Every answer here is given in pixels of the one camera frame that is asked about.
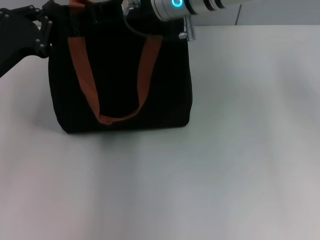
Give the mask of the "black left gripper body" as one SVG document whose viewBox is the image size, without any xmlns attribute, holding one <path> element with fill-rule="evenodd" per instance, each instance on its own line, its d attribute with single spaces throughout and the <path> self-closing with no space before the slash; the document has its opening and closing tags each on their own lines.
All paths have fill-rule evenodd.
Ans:
<svg viewBox="0 0 320 240">
<path fill-rule="evenodd" d="M 1 76 L 25 57 L 43 57 L 43 35 L 34 23 L 40 13 L 40 9 L 34 6 L 0 9 Z"/>
</svg>

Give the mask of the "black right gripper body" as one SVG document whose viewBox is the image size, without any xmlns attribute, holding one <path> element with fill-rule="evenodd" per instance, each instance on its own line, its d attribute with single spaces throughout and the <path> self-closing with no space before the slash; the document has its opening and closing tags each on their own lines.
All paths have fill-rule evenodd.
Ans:
<svg viewBox="0 0 320 240">
<path fill-rule="evenodd" d="M 93 23 L 113 22 L 123 19 L 122 0 L 107 0 L 86 4 L 86 15 Z M 126 15 L 129 20 L 142 20 L 153 15 L 150 0 L 139 0 L 139 7 L 129 10 Z"/>
</svg>

